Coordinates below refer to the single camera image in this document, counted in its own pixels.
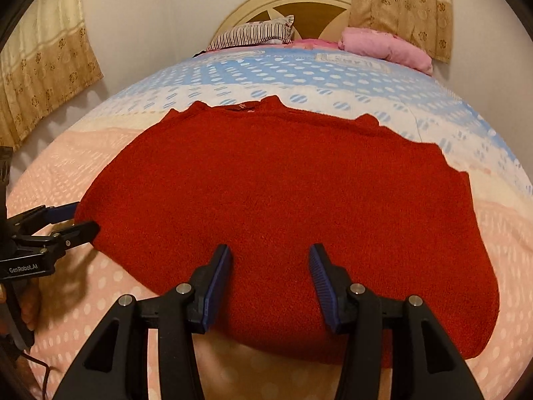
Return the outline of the person's left hand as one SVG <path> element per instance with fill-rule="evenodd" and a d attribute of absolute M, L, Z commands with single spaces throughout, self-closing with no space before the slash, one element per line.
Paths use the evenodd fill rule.
<path fill-rule="evenodd" d="M 42 295 L 39 287 L 39 279 L 31 278 L 18 295 L 21 307 L 21 317 L 29 330 L 35 330 L 39 320 Z"/>

